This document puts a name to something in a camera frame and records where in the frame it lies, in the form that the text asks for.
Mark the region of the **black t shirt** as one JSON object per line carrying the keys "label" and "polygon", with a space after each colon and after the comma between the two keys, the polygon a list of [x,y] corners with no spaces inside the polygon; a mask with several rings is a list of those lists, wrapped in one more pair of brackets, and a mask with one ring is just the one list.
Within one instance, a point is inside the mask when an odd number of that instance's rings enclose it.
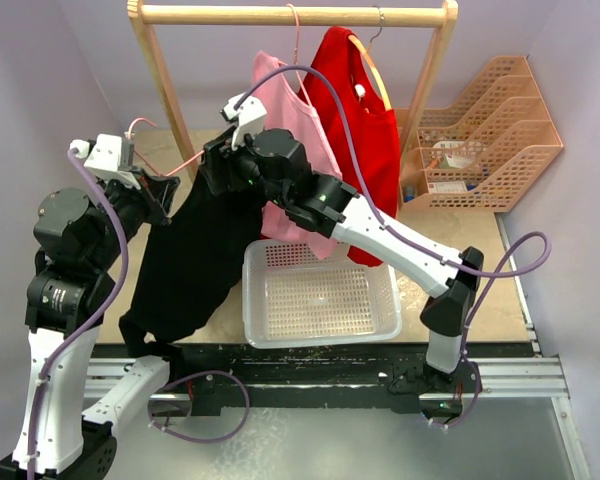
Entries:
{"label": "black t shirt", "polygon": [[247,246],[258,240],[264,199],[215,196],[202,175],[167,226],[151,228],[129,310],[119,328],[131,357],[203,328],[242,276]]}

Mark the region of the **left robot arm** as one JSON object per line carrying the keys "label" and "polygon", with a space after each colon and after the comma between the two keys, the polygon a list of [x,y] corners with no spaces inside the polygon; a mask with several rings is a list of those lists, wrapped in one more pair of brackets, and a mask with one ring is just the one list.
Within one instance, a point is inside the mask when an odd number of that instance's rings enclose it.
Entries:
{"label": "left robot arm", "polygon": [[90,357],[104,313],[123,282],[108,271],[127,259],[128,242],[144,223],[165,225],[177,177],[132,171],[91,182],[97,200],[77,188],[50,193],[38,207],[35,276],[26,291],[30,380],[25,418],[13,453],[0,460],[0,479],[102,479],[122,428],[158,387],[174,392],[186,378],[172,358],[137,360],[96,405],[83,407]]}

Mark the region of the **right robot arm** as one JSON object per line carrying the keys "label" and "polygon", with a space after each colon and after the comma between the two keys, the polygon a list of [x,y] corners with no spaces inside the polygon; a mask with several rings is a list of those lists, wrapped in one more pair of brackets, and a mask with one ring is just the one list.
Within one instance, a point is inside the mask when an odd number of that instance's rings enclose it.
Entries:
{"label": "right robot arm", "polygon": [[200,167],[211,192],[252,193],[301,229],[363,250],[409,277],[428,295],[420,314],[429,330],[426,383],[436,391],[456,384],[483,253],[440,245],[374,210],[355,187],[312,170],[304,145],[287,130],[247,135],[238,146],[233,136],[228,129],[203,147]]}

